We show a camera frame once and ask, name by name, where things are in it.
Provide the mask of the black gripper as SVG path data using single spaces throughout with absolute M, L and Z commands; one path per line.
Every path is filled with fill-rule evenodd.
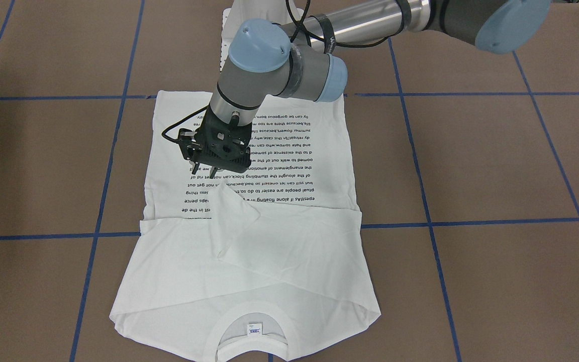
M 230 121 L 221 121 L 208 109 L 195 131 L 182 128 L 177 136 L 184 159 L 191 163 L 191 174 L 200 165 L 211 167 L 209 179 L 221 170 L 244 173 L 251 165 L 251 124 L 239 126 L 239 113 L 232 113 Z

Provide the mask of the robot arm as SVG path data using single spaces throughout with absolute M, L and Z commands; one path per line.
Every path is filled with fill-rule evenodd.
M 289 15 L 287 24 L 246 19 L 235 30 L 209 104 L 196 130 L 177 137 L 195 174 L 200 165 L 244 173 L 251 165 L 252 122 L 267 96 L 333 102 L 348 71 L 338 48 L 377 46 L 404 31 L 432 30 L 494 54 L 517 50 L 538 31 L 550 1 L 368 1 L 328 14 Z

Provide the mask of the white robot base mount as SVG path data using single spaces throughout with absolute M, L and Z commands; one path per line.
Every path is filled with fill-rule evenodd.
M 231 8 L 222 13 L 222 45 L 219 69 L 228 59 L 228 48 L 240 25 L 253 18 L 266 19 L 272 23 L 285 25 L 291 23 L 291 15 L 299 20 L 304 9 L 297 8 L 294 1 L 289 1 L 289 10 L 285 1 L 234 1 Z

